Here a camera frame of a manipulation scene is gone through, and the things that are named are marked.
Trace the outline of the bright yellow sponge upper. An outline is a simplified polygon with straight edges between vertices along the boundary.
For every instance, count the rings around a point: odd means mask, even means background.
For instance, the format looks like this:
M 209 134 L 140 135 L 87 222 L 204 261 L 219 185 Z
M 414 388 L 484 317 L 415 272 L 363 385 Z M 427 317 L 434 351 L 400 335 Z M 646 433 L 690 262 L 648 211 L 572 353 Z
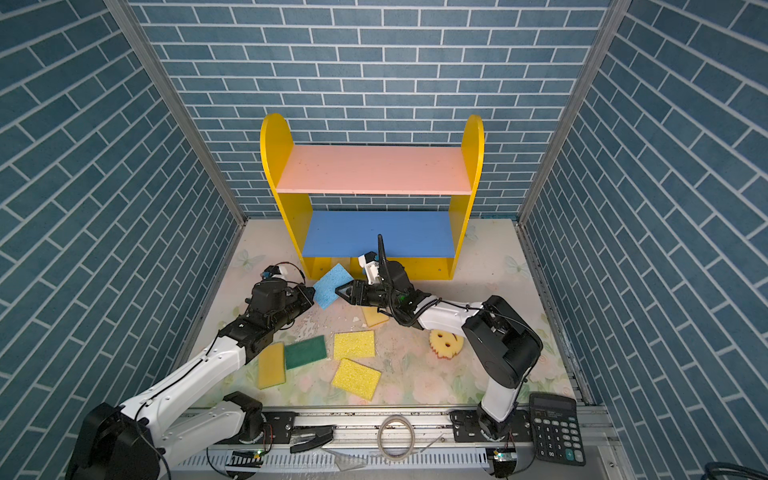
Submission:
M 372 358 L 376 355 L 373 331 L 338 333 L 334 336 L 335 360 Z

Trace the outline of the yellow shelf with coloured boards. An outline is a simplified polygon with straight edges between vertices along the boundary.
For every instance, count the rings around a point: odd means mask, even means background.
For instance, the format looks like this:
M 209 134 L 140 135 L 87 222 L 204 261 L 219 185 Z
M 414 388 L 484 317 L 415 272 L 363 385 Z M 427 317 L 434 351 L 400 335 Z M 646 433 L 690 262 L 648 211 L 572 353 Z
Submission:
M 458 147 L 298 145 L 288 122 L 262 122 L 265 176 L 305 273 L 318 280 L 345 259 L 352 275 L 358 258 L 385 242 L 389 258 L 413 280 L 446 281 L 457 269 L 479 188 L 485 154 L 482 119 L 466 122 Z M 320 211 L 311 198 L 332 195 L 449 197 L 445 211 Z

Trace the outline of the yellow sponge far left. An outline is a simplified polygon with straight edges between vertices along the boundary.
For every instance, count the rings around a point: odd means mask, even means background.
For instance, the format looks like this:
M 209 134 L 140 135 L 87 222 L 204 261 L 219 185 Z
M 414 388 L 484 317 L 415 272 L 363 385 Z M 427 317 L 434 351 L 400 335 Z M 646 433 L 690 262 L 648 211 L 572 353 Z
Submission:
M 257 388 L 265 390 L 285 382 L 285 345 L 282 342 L 273 343 L 258 356 Z

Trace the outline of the bright yellow sponge lower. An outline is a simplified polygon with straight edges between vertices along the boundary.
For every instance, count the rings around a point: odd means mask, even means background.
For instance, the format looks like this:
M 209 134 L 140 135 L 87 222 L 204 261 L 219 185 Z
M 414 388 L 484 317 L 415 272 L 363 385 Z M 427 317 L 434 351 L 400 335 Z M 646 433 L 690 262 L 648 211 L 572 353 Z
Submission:
M 335 388 L 371 401 L 381 378 L 381 373 L 373 368 L 350 359 L 342 359 L 333 377 Z

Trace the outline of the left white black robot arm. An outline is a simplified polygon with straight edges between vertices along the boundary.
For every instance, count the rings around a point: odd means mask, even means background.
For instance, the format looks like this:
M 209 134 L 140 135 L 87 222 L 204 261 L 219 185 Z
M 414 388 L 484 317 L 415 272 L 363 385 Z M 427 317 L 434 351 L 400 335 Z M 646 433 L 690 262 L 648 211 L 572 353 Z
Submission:
M 236 391 L 211 409 L 181 418 L 213 386 L 254 360 L 274 335 L 314 304 L 315 290 L 280 277 L 253 286 L 244 314 L 165 379 L 117 406 L 102 403 L 83 420 L 69 479 L 161 479 L 172 467 L 227 439 L 268 443 L 260 401 Z

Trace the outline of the green scouring pad sponge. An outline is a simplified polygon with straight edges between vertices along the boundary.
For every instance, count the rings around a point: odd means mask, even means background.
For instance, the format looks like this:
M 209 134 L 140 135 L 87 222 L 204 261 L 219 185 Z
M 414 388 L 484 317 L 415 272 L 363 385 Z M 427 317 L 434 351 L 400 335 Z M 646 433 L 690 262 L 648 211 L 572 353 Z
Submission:
M 325 337 L 315 336 L 285 347 L 285 368 L 296 369 L 327 358 Z

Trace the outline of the pale yellow sponge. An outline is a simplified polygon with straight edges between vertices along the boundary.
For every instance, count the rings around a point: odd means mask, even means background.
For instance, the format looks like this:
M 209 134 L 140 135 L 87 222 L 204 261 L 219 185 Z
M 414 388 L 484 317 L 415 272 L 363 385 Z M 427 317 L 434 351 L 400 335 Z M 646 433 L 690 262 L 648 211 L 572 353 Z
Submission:
M 368 328 L 373 328 L 377 325 L 387 322 L 390 317 L 385 313 L 380 313 L 376 307 L 363 307 L 362 308 L 365 324 Z

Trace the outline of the black desk calculator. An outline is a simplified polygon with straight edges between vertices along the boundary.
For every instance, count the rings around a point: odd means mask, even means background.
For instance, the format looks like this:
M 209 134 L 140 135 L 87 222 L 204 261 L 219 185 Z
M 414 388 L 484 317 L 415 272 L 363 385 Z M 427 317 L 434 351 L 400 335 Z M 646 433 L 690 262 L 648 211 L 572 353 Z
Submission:
M 542 392 L 529 396 L 534 458 L 583 467 L 586 458 L 573 398 Z

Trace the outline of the yellow smiley face sponge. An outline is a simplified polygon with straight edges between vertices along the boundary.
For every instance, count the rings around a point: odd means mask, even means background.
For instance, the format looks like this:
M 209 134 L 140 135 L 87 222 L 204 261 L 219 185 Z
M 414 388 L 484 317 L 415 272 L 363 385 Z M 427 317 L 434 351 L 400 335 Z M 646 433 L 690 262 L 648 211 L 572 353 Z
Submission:
M 464 338 L 454 333 L 431 330 L 429 344 L 432 352 L 440 359 L 453 359 L 463 349 Z

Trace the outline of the bright yellow sponge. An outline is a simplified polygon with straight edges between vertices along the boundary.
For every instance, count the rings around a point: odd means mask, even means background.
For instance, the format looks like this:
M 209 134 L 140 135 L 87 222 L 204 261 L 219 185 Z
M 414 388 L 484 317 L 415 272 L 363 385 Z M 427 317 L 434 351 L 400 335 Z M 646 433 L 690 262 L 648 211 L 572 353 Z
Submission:
M 381 378 L 381 373 L 373 368 L 350 359 L 342 359 L 333 377 L 335 388 L 371 401 Z
M 372 358 L 376 355 L 373 331 L 338 333 L 334 336 L 335 360 Z

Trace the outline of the blue sponge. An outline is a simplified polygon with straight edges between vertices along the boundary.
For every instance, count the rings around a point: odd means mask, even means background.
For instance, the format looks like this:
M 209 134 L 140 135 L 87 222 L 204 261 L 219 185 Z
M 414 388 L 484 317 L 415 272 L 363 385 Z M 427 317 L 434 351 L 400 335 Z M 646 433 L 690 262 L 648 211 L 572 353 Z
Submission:
M 339 296 L 336 289 L 353 280 L 349 272 L 341 265 L 336 264 L 330 271 L 318 280 L 313 288 L 315 290 L 314 301 L 323 310 L 333 304 Z

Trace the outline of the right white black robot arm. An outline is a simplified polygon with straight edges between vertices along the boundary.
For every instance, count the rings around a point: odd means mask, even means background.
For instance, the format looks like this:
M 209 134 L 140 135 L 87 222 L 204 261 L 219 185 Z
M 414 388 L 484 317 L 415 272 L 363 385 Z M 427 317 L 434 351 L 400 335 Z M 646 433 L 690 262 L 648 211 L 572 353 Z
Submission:
M 362 259 L 366 278 L 341 285 L 335 293 L 350 305 L 375 307 L 401 326 L 467 341 L 489 377 L 478 406 L 480 428 L 493 440 L 506 436 L 522 385 L 543 349 L 539 335 L 498 295 L 474 303 L 446 300 L 417 289 L 395 260 L 373 252 Z

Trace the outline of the aluminium front rail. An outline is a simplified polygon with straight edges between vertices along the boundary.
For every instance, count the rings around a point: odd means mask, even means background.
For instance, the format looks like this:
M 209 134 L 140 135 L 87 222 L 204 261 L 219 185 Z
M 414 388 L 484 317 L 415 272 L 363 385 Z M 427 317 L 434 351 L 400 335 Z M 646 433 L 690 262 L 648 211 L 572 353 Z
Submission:
M 517 410 L 511 430 L 499 440 L 486 436 L 470 407 L 266 408 L 270 442 L 227 439 L 172 467 L 174 479 L 264 479 L 270 474 L 384 473 L 404 470 L 462 470 L 484 479 L 630 479 L 629 461 L 602 407 L 579 407 L 586 465 L 568 466 L 534 458 L 529 410 Z M 291 454 L 294 427 L 333 425 L 334 439 Z

